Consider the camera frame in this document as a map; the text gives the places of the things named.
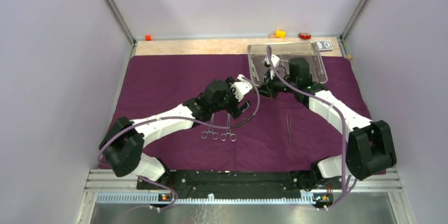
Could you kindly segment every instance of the beige tabletop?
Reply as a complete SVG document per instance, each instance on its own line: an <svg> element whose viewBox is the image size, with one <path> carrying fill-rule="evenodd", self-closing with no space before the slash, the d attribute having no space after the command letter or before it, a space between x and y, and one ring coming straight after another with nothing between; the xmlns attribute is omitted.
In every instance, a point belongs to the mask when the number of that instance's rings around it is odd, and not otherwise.
<svg viewBox="0 0 448 224"><path fill-rule="evenodd" d="M311 41L322 40L330 40L333 45L333 50L322 51L322 56L342 57L336 37L311 38ZM309 42L309 40L302 40L300 38L257 38L139 41L135 55L247 54L247 46L250 44L274 42Z"/></svg>

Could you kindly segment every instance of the purple tablecloth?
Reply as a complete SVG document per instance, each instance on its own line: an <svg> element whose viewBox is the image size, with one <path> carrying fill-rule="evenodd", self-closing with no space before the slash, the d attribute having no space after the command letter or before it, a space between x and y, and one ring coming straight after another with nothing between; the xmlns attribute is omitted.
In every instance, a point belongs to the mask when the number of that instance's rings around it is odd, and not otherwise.
<svg viewBox="0 0 448 224"><path fill-rule="evenodd" d="M347 106L370 117L350 62L324 57L329 90ZM144 118L170 110L203 92L213 79L225 80L238 74L249 77L246 54L240 55L159 55L133 57L129 62L113 122L121 117ZM248 94L254 110L256 96ZM291 115L291 142L286 115ZM224 111L215 115L215 125L226 125ZM160 157L171 169L231 171L308 170L310 164L341 154L341 135L320 116L298 103L292 94L280 93L275 100L262 97L258 114L245 126L232 130L237 140L206 139L207 126L183 130L146 147L149 156ZM219 134L224 130L215 130Z"/></svg>

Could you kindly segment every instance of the yellow block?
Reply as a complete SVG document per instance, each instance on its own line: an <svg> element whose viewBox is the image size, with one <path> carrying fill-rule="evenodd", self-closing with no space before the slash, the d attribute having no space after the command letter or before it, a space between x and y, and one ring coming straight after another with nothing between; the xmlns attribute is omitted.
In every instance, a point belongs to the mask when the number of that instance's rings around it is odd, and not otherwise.
<svg viewBox="0 0 448 224"><path fill-rule="evenodd" d="M286 36L286 32L281 31L281 30L277 30L277 31L275 32L275 36L278 37L278 38L285 38L285 36Z"/></svg>

